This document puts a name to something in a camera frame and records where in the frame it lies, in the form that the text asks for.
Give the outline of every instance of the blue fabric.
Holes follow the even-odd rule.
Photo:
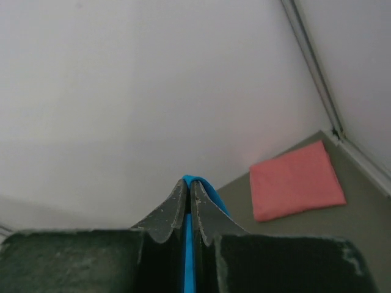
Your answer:
[[[217,194],[213,186],[210,185],[210,183],[207,180],[203,179],[202,177],[191,176],[191,175],[184,175],[183,179],[186,181],[186,184],[188,185],[189,189],[193,181],[200,181],[202,183],[203,188],[207,192],[209,198],[211,199],[211,201],[213,201],[216,206],[218,206],[223,212],[225,212],[226,215],[228,216],[230,215],[228,213],[228,209],[225,207],[224,202]],[[185,238],[186,253],[185,253],[185,283],[183,289],[185,293],[193,293],[196,291],[195,290],[196,275],[195,275],[195,268],[194,268],[194,243],[193,243],[191,214],[186,214],[185,228],[186,228],[186,238]]]

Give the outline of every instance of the white panel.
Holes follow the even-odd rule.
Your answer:
[[[391,2],[300,3],[347,136],[391,170]]]
[[[330,127],[279,1],[0,11],[0,194],[40,213],[9,225],[129,226],[185,173],[221,187]]]

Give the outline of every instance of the blue cloth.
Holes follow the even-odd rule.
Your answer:
[[[184,175],[183,179],[186,181],[189,189],[193,181],[200,181],[211,201],[213,201],[216,206],[218,206],[223,212],[225,212],[226,215],[229,216],[228,209],[225,207],[224,202],[207,180],[203,179],[202,177],[191,175]],[[196,273],[194,268],[194,243],[191,214],[186,214],[185,216],[185,228],[185,283],[183,289],[185,293],[194,293],[196,291]]]

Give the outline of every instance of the red folded towel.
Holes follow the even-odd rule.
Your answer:
[[[322,141],[251,166],[250,185],[259,222],[346,204]]]

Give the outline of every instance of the folded pink cloth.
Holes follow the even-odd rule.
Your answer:
[[[250,185],[259,222],[346,204],[322,141],[251,166]]]

